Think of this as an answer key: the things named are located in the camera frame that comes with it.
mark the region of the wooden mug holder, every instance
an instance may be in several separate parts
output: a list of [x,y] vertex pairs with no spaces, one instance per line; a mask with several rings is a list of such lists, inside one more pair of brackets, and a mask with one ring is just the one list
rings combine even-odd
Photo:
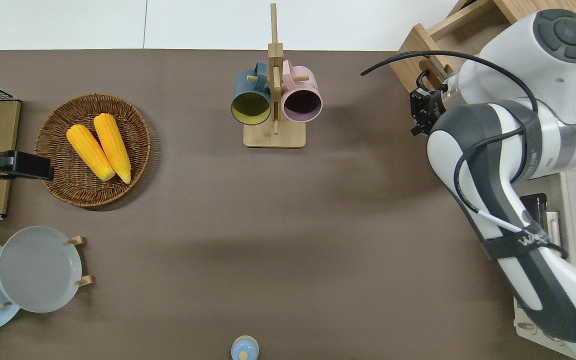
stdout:
[[249,148],[303,148],[306,145],[306,123],[292,121],[284,115],[282,74],[284,44],[277,41],[277,4],[270,4],[272,43],[268,44],[268,78],[270,117],[259,125],[243,125],[244,145]]

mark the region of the table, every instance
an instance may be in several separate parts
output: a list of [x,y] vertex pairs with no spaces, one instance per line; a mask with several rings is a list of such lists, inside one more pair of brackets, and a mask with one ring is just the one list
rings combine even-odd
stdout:
[[0,359],[226,360],[244,334],[266,360],[564,359],[516,335],[512,295],[410,136],[396,76],[359,76],[388,55],[286,51],[324,108],[304,148],[273,149],[244,146],[229,113],[235,76],[265,51],[0,51],[18,150],[92,92],[153,132],[144,177],[106,207],[12,182],[0,244],[33,225],[83,235],[95,282],[55,312],[21,310]]

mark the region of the corn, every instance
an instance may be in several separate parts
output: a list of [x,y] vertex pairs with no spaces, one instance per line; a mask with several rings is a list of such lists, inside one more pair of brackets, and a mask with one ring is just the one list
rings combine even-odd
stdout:
[[101,146],[84,125],[71,126],[66,131],[66,137],[81,159],[102,182],[115,176],[115,171]]
[[112,169],[124,183],[130,183],[130,160],[115,117],[106,113],[94,117],[94,130]]

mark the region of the wooden base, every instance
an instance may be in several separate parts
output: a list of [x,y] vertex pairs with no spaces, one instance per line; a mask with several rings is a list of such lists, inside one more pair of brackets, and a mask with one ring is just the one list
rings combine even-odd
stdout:
[[76,235],[75,237],[71,238],[71,239],[67,239],[65,242],[65,244],[73,244],[74,246],[79,246],[84,244],[84,237],[82,235]]
[[306,145],[306,123],[279,120],[277,134],[272,118],[259,125],[244,125],[244,145],[249,148],[303,148]]
[[84,287],[89,284],[92,284],[92,276],[90,275],[82,276],[81,280],[75,281],[75,285],[79,285],[80,287]]

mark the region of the wicker basket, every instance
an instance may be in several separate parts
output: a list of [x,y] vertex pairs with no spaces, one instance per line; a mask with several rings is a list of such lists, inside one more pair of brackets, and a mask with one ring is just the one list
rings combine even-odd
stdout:
[[[66,139],[66,131],[75,124],[86,126],[97,138],[93,120],[101,113],[111,114],[117,122],[130,159],[129,184],[119,176],[102,182]],[[142,114],[128,101],[92,93],[69,100],[48,116],[39,130],[34,152],[49,158],[54,167],[54,180],[43,181],[43,186],[55,198],[78,207],[99,207],[121,198],[139,182],[151,155],[151,135]]]

